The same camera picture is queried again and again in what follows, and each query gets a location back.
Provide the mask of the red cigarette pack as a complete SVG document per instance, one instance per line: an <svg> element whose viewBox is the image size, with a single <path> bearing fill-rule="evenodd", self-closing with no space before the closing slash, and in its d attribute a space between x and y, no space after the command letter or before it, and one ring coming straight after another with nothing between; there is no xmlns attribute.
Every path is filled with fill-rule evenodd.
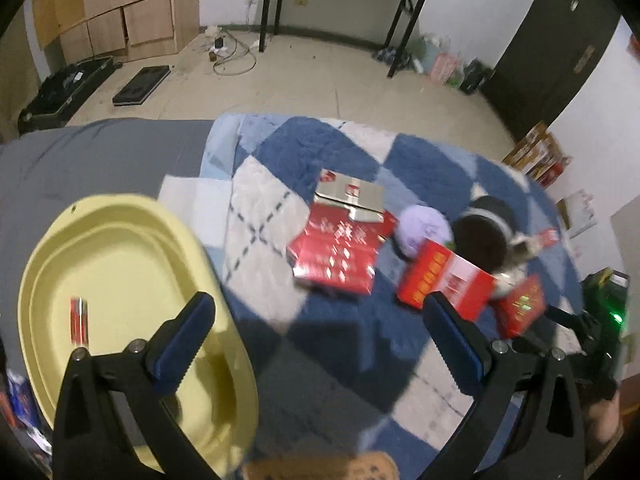
<svg viewBox="0 0 640 480"><path fill-rule="evenodd" d="M75 347L88 347L88 302L79 297L70 300L70 341Z"/></svg>

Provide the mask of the black white striped foam cylinder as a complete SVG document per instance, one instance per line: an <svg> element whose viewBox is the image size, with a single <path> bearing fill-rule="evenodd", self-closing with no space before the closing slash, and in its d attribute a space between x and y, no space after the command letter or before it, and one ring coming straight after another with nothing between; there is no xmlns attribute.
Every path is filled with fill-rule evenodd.
<svg viewBox="0 0 640 480"><path fill-rule="evenodd" d="M508 262L511 244L520 230L513 210L503 200L484 195L469 204L451 223L458 256L488 274Z"/></svg>

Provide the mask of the small red flat box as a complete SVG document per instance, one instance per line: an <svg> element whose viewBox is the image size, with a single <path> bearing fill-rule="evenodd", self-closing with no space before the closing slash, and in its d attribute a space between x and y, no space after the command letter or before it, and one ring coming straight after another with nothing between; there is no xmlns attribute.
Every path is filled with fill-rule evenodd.
<svg viewBox="0 0 640 480"><path fill-rule="evenodd" d="M537 274L529 275L497 304L499 334L513 339L523 335L544 314L547 304Z"/></svg>

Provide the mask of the yellow plastic basin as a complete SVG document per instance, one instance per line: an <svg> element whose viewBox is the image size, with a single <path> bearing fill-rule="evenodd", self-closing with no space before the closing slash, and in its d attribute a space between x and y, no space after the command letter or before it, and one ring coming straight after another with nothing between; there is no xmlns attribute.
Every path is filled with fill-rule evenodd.
<svg viewBox="0 0 640 480"><path fill-rule="evenodd" d="M151 338L196 292L214 298L215 322L177 390L178 423L216 474L230 477L256 434L253 367L200 242L146 196L93 195L74 203L29 257L17 298L17 325L44 419L54 421L74 348L72 299L88 304L88 349L96 356Z"/></svg>

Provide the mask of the red white box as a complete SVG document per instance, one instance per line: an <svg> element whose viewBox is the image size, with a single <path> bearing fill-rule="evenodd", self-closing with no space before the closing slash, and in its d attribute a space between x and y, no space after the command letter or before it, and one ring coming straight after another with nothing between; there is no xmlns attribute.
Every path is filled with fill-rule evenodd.
<svg viewBox="0 0 640 480"><path fill-rule="evenodd" d="M421 310L431 292L441 292L458 315L475 322L488 303L494 283L492 275L448 247L427 240L405 270L396 297L406 306Z"/></svg>

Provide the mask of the lavender round ball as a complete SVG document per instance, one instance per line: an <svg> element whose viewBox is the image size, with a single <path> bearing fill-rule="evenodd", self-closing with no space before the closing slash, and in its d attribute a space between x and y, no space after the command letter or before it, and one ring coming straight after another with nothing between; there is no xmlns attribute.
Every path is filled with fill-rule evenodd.
<svg viewBox="0 0 640 480"><path fill-rule="evenodd" d="M451 226L437 209L412 205L401 211L394 232L395 242L407 259L414 259L427 240L447 246L454 242Z"/></svg>

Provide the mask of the grey bed sheet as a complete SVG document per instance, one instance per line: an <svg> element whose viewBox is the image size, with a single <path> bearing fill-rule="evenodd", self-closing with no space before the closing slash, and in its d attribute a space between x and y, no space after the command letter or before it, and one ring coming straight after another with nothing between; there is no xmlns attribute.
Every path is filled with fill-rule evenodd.
<svg viewBox="0 0 640 480"><path fill-rule="evenodd" d="M35 131L1 148L1 339L24 374L16 305L26 263L56 217L93 194L155 197L168 174L200 173L208 120L104 119Z"/></svg>

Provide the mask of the red brown cigarette carton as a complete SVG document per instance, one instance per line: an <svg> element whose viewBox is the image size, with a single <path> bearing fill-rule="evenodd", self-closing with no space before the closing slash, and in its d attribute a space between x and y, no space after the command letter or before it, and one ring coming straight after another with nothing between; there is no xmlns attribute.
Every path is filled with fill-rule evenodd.
<svg viewBox="0 0 640 480"><path fill-rule="evenodd" d="M297 281L352 295L372 292L378 252L396 217L381 185L323 169L307 222L288 243Z"/></svg>

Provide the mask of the black case on floor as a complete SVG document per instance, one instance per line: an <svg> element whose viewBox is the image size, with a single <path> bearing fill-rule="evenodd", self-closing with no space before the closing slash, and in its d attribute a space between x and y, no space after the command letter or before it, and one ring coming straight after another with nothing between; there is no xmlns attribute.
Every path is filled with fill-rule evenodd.
<svg viewBox="0 0 640 480"><path fill-rule="evenodd" d="M67 65L43 81L17 118L18 133L64 127L111 74L122 67L112 56Z"/></svg>

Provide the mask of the black flat tray on floor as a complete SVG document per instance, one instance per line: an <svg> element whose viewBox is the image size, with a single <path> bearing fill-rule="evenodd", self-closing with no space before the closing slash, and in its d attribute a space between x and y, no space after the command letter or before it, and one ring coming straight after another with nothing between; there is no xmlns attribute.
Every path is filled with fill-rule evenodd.
<svg viewBox="0 0 640 480"><path fill-rule="evenodd" d="M139 70L112 99L114 106L141 105L168 77L169 65L146 66Z"/></svg>

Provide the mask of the black bag on floor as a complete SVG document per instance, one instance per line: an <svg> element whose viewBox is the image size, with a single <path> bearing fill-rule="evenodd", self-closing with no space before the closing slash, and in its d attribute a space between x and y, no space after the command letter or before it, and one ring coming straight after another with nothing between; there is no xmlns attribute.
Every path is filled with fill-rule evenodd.
<svg viewBox="0 0 640 480"><path fill-rule="evenodd" d="M459 86L459 90L467 96L477 92L483 87L492 75L492 68L486 65L478 58L474 58L463 69L463 78Z"/></svg>

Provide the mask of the pink bag on floor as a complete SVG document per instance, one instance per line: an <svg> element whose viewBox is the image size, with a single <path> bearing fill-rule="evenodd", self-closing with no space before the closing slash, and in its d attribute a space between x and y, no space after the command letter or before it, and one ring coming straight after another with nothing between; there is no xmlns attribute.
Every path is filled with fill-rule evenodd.
<svg viewBox="0 0 640 480"><path fill-rule="evenodd" d="M428 75L430 81L434 84L446 84L458 65L459 60L455 55L439 53Z"/></svg>

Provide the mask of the dark door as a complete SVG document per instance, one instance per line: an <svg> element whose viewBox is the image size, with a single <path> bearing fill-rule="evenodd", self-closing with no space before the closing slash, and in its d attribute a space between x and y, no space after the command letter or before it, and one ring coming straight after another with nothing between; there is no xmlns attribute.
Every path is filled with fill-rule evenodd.
<svg viewBox="0 0 640 480"><path fill-rule="evenodd" d="M612 0L534 0L482 93L515 142L551 125L596 68L620 21Z"/></svg>

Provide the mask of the wooden cabinet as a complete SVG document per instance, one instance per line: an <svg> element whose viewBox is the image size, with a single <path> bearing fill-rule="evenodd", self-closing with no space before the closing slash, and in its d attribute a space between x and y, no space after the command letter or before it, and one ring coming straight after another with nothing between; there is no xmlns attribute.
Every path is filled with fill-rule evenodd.
<svg viewBox="0 0 640 480"><path fill-rule="evenodd" d="M32 0L40 49L63 60L114 54L125 61L172 55L198 34L200 0Z"/></svg>

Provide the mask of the cardboard boxes by wall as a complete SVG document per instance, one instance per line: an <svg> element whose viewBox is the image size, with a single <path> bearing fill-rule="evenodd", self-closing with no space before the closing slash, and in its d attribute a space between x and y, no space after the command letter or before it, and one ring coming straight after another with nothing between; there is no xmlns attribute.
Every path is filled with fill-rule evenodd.
<svg viewBox="0 0 640 480"><path fill-rule="evenodd" d="M538 122L502 160L521 171L542 188L548 188L568 167L572 158L564 153L544 122Z"/></svg>

